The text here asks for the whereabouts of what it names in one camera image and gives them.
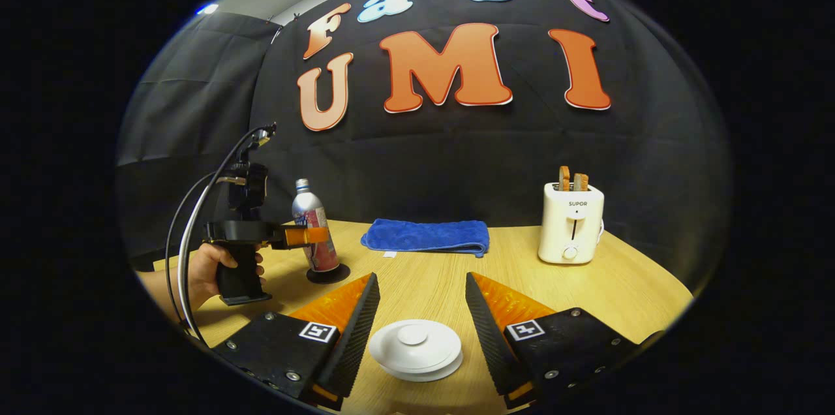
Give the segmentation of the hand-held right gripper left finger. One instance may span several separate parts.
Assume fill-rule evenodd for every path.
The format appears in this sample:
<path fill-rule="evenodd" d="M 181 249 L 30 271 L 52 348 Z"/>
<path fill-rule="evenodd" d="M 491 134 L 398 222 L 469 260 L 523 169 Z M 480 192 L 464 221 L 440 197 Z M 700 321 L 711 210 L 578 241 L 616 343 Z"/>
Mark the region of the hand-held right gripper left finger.
<path fill-rule="evenodd" d="M 378 276 L 367 273 L 289 316 L 266 312 L 212 349 L 283 397 L 339 411 L 352 392 L 379 302 Z"/>

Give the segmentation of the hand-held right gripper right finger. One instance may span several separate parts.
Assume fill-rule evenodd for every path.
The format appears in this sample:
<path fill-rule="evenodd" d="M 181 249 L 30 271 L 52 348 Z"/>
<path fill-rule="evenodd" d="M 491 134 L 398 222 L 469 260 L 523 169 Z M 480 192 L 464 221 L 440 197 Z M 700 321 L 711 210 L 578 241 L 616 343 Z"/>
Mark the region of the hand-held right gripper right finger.
<path fill-rule="evenodd" d="M 666 330 L 615 296 L 530 295 L 469 272 L 465 299 L 498 396 L 508 409 L 570 399 L 641 355 Z"/>

